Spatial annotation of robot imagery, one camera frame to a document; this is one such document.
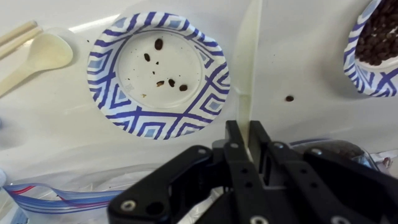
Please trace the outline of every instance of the geometric pattern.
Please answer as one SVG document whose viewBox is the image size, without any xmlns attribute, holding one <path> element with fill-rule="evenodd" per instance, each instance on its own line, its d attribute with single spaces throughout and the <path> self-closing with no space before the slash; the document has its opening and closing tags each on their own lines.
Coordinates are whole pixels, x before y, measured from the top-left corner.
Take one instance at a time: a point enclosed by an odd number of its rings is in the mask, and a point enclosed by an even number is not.
<svg viewBox="0 0 398 224">
<path fill-rule="evenodd" d="M 197 50 L 205 80 L 186 109 L 152 111 L 127 99 L 116 79 L 116 60 L 126 42 L 136 34 L 160 30 L 180 35 Z M 226 60 L 217 43 L 186 19 L 159 12 L 120 18 L 95 40 L 86 65 L 86 81 L 100 113 L 123 131 L 151 140 L 169 140 L 196 132 L 221 113 L 229 91 Z"/>
<path fill-rule="evenodd" d="M 374 98 L 392 98 L 396 95 L 398 67 L 370 71 L 358 65 L 355 60 L 355 49 L 360 33 L 379 4 L 380 0 L 370 2 L 365 11 L 358 17 L 354 28 L 349 33 L 348 45 L 344 50 L 343 70 L 359 94 Z"/>
</svg>

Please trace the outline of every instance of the plastic spoon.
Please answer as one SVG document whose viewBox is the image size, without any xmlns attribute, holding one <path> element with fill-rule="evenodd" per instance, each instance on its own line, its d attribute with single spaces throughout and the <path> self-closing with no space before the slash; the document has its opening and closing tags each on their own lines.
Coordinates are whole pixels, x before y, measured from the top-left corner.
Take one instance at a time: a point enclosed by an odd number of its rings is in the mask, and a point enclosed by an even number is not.
<svg viewBox="0 0 398 224">
<path fill-rule="evenodd" d="M 59 37 L 52 34 L 37 37 L 30 45 L 24 64 L 0 81 L 0 98 L 27 78 L 40 71 L 67 67 L 72 59 L 73 52 L 70 47 Z"/>
</svg>

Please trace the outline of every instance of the table surface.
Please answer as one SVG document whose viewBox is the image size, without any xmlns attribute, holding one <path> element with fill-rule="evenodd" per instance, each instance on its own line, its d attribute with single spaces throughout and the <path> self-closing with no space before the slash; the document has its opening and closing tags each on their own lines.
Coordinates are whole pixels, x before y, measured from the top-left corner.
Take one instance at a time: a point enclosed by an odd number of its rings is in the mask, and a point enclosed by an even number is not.
<svg viewBox="0 0 398 224">
<path fill-rule="evenodd" d="M 103 119 L 86 90 L 84 65 L 91 42 L 127 8 L 172 12 L 188 18 L 221 44 L 229 60 L 236 57 L 233 53 L 241 52 L 236 37 L 243 30 L 239 15 L 246 13 L 247 3 L 35 0 L 3 4 L 0 34 L 35 20 L 47 32 L 70 42 L 77 58 L 72 67 L 42 74 L 0 101 L 0 169 L 17 180 L 69 170 L 73 157 L 88 157 L 84 166 L 103 170 L 111 167 L 103 165 L 104 157 L 119 166 L 145 160 L 160 162 L 190 145 L 208 146 L 222 139 L 223 123 L 237 116 L 236 93 L 225 105 L 227 110 L 208 129 L 166 142 L 146 141 L 121 132 Z M 273 140 L 338 139 L 368 152 L 395 150 L 396 99 L 360 96 L 341 73 L 346 35 L 366 4 L 368 0 L 262 2 L 249 119 L 261 121 Z M 22 63 L 27 49 L 26 45 L 0 62 L 0 79 Z M 231 75 L 244 76 L 233 71 Z M 284 101 L 288 95 L 293 96 L 292 103 Z"/>
</svg>

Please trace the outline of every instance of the paper plate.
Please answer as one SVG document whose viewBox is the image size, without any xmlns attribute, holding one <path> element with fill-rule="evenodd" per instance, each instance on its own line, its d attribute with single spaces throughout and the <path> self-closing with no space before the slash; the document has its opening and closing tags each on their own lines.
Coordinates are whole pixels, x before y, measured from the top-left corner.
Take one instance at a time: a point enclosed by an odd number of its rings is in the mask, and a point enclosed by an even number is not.
<svg viewBox="0 0 398 224">
<path fill-rule="evenodd" d="M 120 18 L 93 44 L 88 86 L 101 114 L 127 134 L 169 140 L 221 113 L 229 91 L 221 48 L 167 13 Z"/>
<path fill-rule="evenodd" d="M 392 98 L 396 96 L 398 88 L 398 58 L 382 62 L 379 67 L 370 67 L 355 59 L 355 49 L 361 30 L 380 3 L 380 0 L 371 0 L 358 17 L 344 50 L 343 70 L 359 94 L 374 98 Z"/>
</svg>

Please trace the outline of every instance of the black metal bracket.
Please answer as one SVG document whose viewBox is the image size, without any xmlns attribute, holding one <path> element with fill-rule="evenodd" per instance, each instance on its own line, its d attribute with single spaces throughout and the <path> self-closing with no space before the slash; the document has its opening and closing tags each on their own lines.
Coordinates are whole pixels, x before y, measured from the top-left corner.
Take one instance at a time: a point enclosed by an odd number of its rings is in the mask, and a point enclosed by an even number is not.
<svg viewBox="0 0 398 224">
<path fill-rule="evenodd" d="M 222 196 L 198 224 L 398 223 L 398 182 L 322 147 L 298 154 L 249 124 L 248 160 L 236 123 L 226 144 L 193 146 L 114 198 L 110 224 L 174 224 L 211 190 Z"/>
</svg>

